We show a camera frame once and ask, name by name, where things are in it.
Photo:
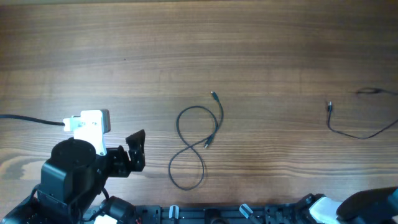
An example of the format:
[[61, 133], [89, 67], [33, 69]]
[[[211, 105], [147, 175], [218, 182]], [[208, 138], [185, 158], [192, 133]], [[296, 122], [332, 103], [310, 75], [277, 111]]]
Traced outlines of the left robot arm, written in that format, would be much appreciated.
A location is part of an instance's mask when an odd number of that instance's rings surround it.
[[54, 146], [41, 168], [41, 181], [2, 223], [83, 223], [84, 214], [110, 177], [126, 178], [145, 166], [146, 133], [140, 130], [122, 146], [99, 156], [94, 146], [70, 138]]

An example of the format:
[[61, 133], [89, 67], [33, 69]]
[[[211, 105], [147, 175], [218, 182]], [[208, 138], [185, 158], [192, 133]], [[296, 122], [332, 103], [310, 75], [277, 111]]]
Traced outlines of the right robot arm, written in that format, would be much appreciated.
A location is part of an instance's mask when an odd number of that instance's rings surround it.
[[397, 223], [397, 187], [357, 192], [340, 202], [326, 195], [303, 198], [294, 207], [297, 223]]

